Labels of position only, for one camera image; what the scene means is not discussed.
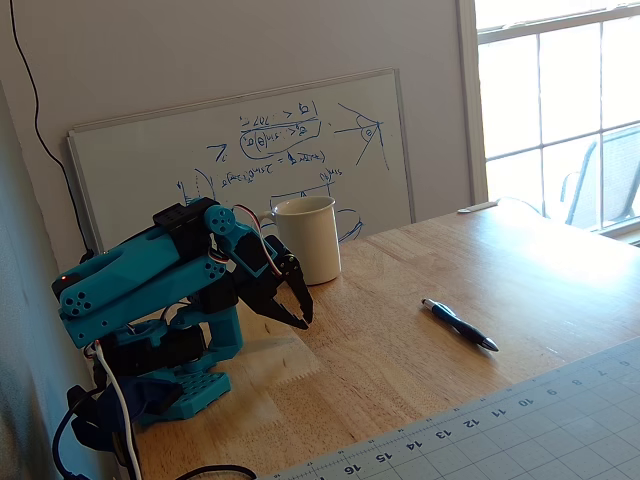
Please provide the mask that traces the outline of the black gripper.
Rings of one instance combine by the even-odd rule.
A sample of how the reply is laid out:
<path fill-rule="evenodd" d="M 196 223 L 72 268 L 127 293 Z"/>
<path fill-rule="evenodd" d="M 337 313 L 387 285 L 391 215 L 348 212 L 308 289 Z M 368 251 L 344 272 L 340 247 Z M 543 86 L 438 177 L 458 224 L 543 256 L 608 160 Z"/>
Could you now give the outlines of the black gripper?
<path fill-rule="evenodd" d="M 234 250 L 237 262 L 232 274 L 234 283 L 239 297 L 256 314 L 307 330 L 313 321 L 313 299 L 299 260 L 292 253 L 284 253 L 284 245 L 274 236 L 268 236 L 262 244 L 256 233 L 244 235 Z M 278 287 L 284 281 L 299 302 L 302 318 L 275 300 Z"/>

